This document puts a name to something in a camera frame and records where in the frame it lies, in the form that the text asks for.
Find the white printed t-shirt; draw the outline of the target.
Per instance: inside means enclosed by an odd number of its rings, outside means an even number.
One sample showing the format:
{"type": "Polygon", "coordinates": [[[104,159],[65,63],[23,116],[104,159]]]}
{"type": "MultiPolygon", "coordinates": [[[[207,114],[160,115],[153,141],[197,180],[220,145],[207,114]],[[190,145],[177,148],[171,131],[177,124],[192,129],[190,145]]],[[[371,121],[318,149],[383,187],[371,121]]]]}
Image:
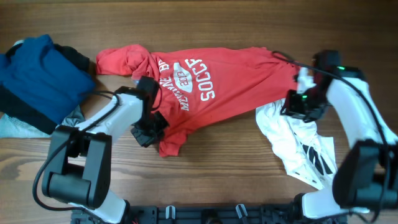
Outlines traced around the white printed t-shirt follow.
{"type": "Polygon", "coordinates": [[[317,133],[317,124],[280,113],[284,99],[256,108],[256,123],[282,160],[287,175],[318,190],[330,187],[337,171],[332,137],[317,133]]]}

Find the red printed t-shirt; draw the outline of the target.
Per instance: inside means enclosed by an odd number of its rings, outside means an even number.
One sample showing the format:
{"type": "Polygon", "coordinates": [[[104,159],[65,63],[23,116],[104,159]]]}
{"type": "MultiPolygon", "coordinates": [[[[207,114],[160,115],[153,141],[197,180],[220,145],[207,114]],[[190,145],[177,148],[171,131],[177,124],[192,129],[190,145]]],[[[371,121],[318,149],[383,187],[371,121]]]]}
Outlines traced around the red printed t-shirt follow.
{"type": "Polygon", "coordinates": [[[135,44],[102,50],[96,71],[133,80],[151,77],[159,83],[156,103],[169,124],[159,154],[167,157],[177,156],[197,129],[284,98],[296,88],[299,70],[265,47],[150,53],[135,44]]]}

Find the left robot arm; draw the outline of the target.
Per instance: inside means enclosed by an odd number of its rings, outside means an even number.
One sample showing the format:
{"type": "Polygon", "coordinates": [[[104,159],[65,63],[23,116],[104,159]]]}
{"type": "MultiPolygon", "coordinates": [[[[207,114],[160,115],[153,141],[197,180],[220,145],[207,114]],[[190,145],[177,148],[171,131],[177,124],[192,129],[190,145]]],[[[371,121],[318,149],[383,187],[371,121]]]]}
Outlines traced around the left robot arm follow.
{"type": "Polygon", "coordinates": [[[155,106],[161,88],[141,77],[134,88],[103,91],[111,101],[91,119],[52,134],[47,159],[32,186],[35,202],[46,210],[71,211],[72,223],[137,223],[127,200],[109,188],[112,145],[130,129],[137,143],[158,143],[169,125],[155,106]]]}

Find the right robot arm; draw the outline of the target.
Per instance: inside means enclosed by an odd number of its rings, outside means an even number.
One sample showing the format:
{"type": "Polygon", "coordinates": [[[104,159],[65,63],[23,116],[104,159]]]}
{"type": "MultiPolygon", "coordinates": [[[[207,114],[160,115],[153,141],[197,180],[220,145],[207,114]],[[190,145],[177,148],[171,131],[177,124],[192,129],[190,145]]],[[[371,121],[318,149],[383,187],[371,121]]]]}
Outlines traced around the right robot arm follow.
{"type": "Polygon", "coordinates": [[[307,123],[334,107],[350,150],[332,185],[297,195],[285,217],[291,223],[320,223],[356,215],[374,223],[382,210],[397,209],[397,135],[378,112],[363,72],[342,65],[338,51],[316,53],[307,68],[313,81],[296,76],[297,89],[288,92],[281,114],[307,123]]]}

